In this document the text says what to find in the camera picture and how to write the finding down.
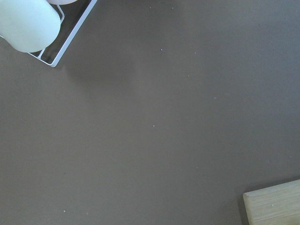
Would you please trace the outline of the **white cup rack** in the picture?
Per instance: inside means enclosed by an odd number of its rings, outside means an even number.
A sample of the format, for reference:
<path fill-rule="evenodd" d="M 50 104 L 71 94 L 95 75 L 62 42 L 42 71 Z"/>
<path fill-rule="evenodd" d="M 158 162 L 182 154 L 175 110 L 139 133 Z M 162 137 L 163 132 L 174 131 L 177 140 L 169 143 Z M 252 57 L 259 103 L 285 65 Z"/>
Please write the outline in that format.
<path fill-rule="evenodd" d="M 97 0 L 77 0 L 65 5 L 52 4 L 60 16 L 60 32 L 48 47 L 29 55 L 50 67 L 56 67 L 96 3 Z"/>

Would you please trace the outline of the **wooden cutting board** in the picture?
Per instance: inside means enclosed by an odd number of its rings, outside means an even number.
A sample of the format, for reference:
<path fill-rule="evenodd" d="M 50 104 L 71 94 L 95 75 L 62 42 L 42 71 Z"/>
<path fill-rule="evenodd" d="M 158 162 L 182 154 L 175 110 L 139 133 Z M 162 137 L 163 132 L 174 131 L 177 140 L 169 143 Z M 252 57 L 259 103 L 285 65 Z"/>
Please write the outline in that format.
<path fill-rule="evenodd" d="M 295 180 L 243 194 L 250 225 L 298 225 L 300 181 Z"/>

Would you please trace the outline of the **pastel pink cup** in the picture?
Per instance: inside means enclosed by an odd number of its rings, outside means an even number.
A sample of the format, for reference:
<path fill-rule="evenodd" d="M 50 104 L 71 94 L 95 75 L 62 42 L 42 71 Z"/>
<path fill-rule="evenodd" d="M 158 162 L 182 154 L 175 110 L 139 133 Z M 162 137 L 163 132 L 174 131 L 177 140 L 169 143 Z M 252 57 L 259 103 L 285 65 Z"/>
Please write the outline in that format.
<path fill-rule="evenodd" d="M 77 0 L 47 0 L 48 3 L 54 5 L 67 5 L 76 2 Z"/>

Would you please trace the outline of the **pastel green cup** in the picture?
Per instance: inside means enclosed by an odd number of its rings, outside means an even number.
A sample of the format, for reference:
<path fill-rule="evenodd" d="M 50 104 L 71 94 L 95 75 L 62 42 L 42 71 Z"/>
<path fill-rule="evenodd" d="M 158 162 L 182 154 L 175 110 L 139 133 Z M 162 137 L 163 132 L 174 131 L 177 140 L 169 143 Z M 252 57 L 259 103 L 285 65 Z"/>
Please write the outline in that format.
<path fill-rule="evenodd" d="M 16 50 L 38 52 L 60 31 L 60 16 L 46 0 L 2 0 L 0 35 Z"/>

